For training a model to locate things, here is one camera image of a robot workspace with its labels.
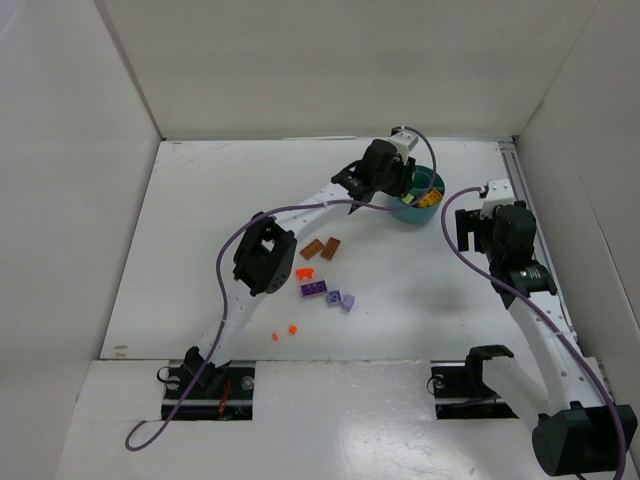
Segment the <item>yellow orange lego brick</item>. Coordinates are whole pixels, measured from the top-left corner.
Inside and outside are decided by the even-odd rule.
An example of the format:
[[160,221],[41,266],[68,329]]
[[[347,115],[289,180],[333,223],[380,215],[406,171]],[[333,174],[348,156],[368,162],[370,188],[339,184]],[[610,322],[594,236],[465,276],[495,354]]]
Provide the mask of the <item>yellow orange lego brick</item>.
[[420,208],[431,208],[436,206],[443,199],[443,194],[440,190],[432,189],[426,193],[418,202]]

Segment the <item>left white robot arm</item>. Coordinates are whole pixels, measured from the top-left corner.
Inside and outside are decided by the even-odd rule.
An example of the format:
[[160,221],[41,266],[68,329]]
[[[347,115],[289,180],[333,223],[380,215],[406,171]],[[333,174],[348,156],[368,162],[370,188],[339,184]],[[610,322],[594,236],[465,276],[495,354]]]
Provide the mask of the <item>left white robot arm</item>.
[[418,136],[399,130],[375,139],[362,158],[334,175],[319,192],[294,206],[259,212],[232,240],[239,244],[233,255],[233,282],[222,287],[220,323],[185,354],[182,368],[205,394],[223,383],[238,339],[258,304],[288,280],[297,244],[327,223],[345,217],[383,192],[404,197],[413,186],[415,159],[411,150]]

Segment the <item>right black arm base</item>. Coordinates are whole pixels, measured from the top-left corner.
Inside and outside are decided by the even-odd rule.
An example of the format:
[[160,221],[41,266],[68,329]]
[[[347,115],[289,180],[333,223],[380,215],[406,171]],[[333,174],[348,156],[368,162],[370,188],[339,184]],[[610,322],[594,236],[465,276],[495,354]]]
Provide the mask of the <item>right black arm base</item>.
[[464,360],[430,362],[427,389],[438,420],[516,419],[507,403],[482,380],[483,366],[494,358],[513,358],[502,345],[477,346]]

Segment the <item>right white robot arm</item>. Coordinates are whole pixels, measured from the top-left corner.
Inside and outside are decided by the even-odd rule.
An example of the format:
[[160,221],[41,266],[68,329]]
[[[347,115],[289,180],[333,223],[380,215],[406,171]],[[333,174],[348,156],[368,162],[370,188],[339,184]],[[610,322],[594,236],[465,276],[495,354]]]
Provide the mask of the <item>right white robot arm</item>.
[[561,312],[557,287],[534,254],[537,223],[522,201],[489,213],[455,213],[454,249],[484,254],[484,272],[523,333],[541,373],[533,380],[503,345],[475,347],[466,358],[472,383],[501,396],[531,432],[534,455],[551,477],[611,472],[621,478],[638,426],[630,405],[615,403],[579,352]]

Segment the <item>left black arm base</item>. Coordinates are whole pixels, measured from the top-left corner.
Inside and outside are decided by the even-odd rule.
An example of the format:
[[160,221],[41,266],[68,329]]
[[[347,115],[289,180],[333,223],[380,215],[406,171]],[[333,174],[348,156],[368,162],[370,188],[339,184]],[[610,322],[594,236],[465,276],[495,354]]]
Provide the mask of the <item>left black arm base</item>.
[[178,407],[176,421],[248,421],[253,416],[254,362],[205,363],[206,354],[190,348],[181,364],[156,373],[164,386],[161,418]]

